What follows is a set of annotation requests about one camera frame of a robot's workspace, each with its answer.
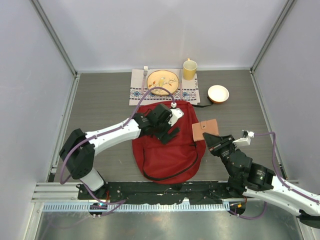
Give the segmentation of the tan leather wallet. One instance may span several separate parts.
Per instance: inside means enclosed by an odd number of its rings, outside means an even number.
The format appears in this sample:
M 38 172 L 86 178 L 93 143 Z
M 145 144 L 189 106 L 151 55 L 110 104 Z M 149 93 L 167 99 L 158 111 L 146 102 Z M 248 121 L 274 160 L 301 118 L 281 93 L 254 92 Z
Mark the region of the tan leather wallet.
M 195 142 L 203 141 L 205 139 L 203 133 L 219 136 L 217 120 L 210 119 L 192 124 L 192 136 Z

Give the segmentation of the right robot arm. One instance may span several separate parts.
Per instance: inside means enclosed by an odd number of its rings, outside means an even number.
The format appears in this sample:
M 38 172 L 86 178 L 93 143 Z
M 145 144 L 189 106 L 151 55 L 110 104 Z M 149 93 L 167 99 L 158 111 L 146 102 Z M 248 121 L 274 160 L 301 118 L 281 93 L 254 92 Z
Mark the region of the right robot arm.
M 254 163 L 251 157 L 239 149 L 250 145 L 256 136 L 256 133 L 247 130 L 243 131 L 239 139 L 234 139 L 232 135 L 203 133 L 208 150 L 221 159 L 229 174 L 226 193 L 233 198 L 242 195 L 275 205 L 296 216 L 302 224 L 318 229 L 319 194 L 295 186 L 275 169 Z

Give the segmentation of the red backpack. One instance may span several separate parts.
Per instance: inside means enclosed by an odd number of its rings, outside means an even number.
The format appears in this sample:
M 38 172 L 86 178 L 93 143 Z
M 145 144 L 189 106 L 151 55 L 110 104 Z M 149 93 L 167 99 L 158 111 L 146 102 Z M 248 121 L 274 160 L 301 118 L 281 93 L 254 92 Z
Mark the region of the red backpack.
M 192 124 L 199 121 L 192 104 L 184 100 L 176 103 L 184 116 L 174 125 L 179 132 L 172 140 L 163 144 L 152 135 L 132 140 L 133 156 L 141 174 L 159 184 L 173 185 L 191 179 L 207 149 L 204 140 L 193 139 Z

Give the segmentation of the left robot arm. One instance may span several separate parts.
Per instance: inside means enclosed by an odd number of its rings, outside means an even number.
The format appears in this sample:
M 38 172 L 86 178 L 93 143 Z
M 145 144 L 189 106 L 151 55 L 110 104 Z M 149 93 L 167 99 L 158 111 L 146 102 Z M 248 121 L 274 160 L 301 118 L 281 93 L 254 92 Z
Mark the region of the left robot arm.
M 96 131 L 83 132 L 76 129 L 67 138 L 59 156 L 63 161 L 61 171 L 69 171 L 69 176 L 80 180 L 88 194 L 97 200 L 107 193 L 107 183 L 94 169 L 95 156 L 122 142 L 144 136 L 155 136 L 162 144 L 167 144 L 180 131 L 175 124 L 184 116 L 176 103 L 167 107 L 156 105 L 148 113 L 133 114 L 124 121 Z

